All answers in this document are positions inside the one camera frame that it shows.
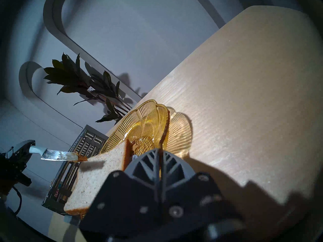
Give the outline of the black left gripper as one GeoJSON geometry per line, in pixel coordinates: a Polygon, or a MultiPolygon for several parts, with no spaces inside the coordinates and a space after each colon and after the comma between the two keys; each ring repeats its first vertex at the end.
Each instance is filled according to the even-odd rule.
{"type": "Polygon", "coordinates": [[[35,146],[35,140],[26,140],[0,155],[0,193],[9,194],[17,183],[30,186],[32,181],[23,174],[27,162],[31,158],[30,147],[35,146]]]}

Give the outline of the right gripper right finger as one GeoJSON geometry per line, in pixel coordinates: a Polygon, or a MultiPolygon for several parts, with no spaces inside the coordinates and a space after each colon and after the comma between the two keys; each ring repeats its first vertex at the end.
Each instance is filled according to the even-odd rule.
{"type": "Polygon", "coordinates": [[[163,152],[163,222],[171,227],[243,227],[243,218],[225,200],[212,177],[194,172],[183,159],[163,152]]]}

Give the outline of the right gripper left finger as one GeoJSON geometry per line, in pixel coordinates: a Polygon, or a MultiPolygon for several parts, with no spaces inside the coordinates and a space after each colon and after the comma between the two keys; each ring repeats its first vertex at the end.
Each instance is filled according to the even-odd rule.
{"type": "Polygon", "coordinates": [[[155,228],[159,219],[159,149],[106,178],[81,228],[155,228]]]}

